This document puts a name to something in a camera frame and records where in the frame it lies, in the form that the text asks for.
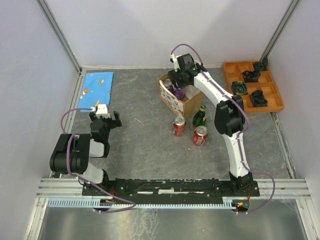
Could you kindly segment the purple soda can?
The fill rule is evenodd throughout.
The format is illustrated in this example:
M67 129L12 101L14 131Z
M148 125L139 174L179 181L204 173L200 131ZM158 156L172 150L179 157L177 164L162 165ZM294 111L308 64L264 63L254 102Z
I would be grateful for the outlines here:
M173 91L173 94L178 100L182 100L185 97L185 88L177 88Z
M163 82L163 85L173 94L174 88L173 88L172 82L169 79L164 79L162 82Z

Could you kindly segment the green glass bottle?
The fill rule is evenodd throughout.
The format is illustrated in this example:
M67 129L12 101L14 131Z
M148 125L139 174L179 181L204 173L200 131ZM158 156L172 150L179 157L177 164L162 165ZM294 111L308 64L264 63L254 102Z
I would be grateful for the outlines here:
M206 122L207 122L206 106L201 105L198 112L193 116L192 126L194 129L196 129L199 126L205 126Z

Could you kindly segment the red cola can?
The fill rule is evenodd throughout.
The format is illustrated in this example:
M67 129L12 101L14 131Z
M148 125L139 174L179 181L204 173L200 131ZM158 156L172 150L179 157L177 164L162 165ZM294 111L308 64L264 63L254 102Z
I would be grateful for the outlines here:
M193 143L196 146L202 146L205 143L206 138L208 137L208 134L209 134L208 129L203 125L199 125L194 130Z
M186 119L183 116L176 116L173 120L173 134L181 137L185 133Z

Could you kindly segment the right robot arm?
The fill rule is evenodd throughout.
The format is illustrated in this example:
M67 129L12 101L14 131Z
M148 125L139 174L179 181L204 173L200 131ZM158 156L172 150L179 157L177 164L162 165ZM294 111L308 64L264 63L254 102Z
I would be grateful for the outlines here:
M171 54L170 61L174 69L168 72L168 76L175 87L194 86L213 103L214 125L224 138L230 162L227 189L236 196L247 193L254 180L249 171L243 144L247 116L242 98L224 90L203 64L195 62L189 53L177 56Z

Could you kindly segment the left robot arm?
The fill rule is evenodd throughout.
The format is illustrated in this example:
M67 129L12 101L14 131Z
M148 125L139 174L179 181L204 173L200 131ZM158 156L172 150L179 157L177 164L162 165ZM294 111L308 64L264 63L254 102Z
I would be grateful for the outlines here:
M50 157L51 171L63 175L71 173L84 182L93 183L93 189L99 195L106 195L111 189L109 176L105 170L90 163L89 159L108 156L110 132L122 126L120 114L114 111L113 115L114 118L97 117L91 112L90 133L74 137L70 133L61 134Z

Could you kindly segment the blue patterned cloth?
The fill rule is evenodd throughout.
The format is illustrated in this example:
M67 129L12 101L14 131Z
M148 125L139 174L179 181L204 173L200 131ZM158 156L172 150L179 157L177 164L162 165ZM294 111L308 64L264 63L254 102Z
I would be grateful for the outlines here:
M98 104L110 105L114 73L110 71L90 72L85 74L83 87L77 108L88 113L89 109Z

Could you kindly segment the rolled green blue sock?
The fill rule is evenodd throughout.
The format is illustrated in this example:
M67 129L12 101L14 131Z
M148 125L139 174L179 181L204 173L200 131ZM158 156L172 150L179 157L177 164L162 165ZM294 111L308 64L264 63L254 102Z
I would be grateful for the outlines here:
M243 81L233 81L231 83L231 90L235 96L246 95L248 93L248 87Z

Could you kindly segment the orange divided tray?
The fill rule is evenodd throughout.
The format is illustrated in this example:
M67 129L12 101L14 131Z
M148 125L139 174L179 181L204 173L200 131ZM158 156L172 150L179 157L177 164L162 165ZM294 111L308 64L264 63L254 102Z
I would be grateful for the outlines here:
M236 61L225 62L222 65L223 75L227 91L233 94L232 82L243 82L244 78L242 72L253 71L253 64L255 61ZM249 82L246 84L247 94L242 94L244 111L246 113L265 113L265 112L279 112L285 105L271 75L269 68L260 72L258 82ZM267 106L253 106L251 101L251 94L254 91L261 90L264 98L267 100Z

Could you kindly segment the rolled dark sock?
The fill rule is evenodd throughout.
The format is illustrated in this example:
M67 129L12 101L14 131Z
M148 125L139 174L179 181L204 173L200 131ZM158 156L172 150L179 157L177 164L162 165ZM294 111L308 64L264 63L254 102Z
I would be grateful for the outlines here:
M259 70L245 70L244 72L242 72L242 77L245 83L257 83L260 76L261 72Z

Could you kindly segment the rolled sock in corner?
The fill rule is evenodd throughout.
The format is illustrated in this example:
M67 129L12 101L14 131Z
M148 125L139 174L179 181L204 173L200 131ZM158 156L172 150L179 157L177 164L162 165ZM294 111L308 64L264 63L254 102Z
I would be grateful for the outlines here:
M268 70L267 69L268 63L269 63L268 57L265 56L261 61L254 62L252 65L255 71L263 72Z

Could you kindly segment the rolled black sock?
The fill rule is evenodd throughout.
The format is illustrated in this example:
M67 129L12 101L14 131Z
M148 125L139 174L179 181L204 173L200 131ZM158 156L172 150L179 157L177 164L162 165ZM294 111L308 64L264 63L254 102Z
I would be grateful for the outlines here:
M268 105L268 101L264 97L262 90L252 92L249 97L253 107L266 107Z

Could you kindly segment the aluminium frame rail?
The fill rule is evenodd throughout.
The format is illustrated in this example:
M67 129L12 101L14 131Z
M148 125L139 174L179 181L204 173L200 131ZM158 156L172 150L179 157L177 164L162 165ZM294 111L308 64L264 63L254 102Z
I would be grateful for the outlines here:
M257 179L260 196L267 199L273 190L271 179ZM84 198L83 186L75 178L43 178L36 196L38 198ZM276 179L274 200L310 199L311 195L305 179Z

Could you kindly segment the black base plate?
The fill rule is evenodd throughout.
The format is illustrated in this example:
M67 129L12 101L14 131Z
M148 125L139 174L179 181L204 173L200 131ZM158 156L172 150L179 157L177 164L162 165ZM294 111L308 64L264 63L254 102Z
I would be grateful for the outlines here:
M117 197L136 204L221 204L223 197L258 197L258 183L238 187L233 180L218 179L123 179L100 186Z

